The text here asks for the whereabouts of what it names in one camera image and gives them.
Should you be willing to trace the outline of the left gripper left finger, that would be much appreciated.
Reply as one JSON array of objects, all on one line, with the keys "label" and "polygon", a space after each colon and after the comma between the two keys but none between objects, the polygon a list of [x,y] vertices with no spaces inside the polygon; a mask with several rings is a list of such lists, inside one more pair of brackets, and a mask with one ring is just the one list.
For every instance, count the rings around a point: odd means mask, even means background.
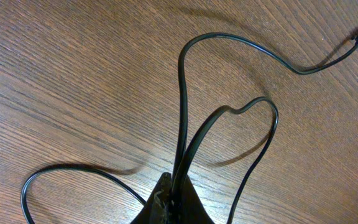
[{"label": "left gripper left finger", "polygon": [[170,192],[172,175],[164,172],[140,213],[131,224],[166,224],[169,223]]}]

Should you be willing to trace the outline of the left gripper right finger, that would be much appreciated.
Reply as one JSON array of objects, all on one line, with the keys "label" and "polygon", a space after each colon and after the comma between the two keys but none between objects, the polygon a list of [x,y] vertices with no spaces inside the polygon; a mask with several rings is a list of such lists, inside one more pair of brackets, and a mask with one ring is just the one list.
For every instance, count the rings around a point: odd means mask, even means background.
[{"label": "left gripper right finger", "polygon": [[180,194],[180,208],[178,213],[180,224],[213,224],[204,209],[196,190],[187,176]]}]

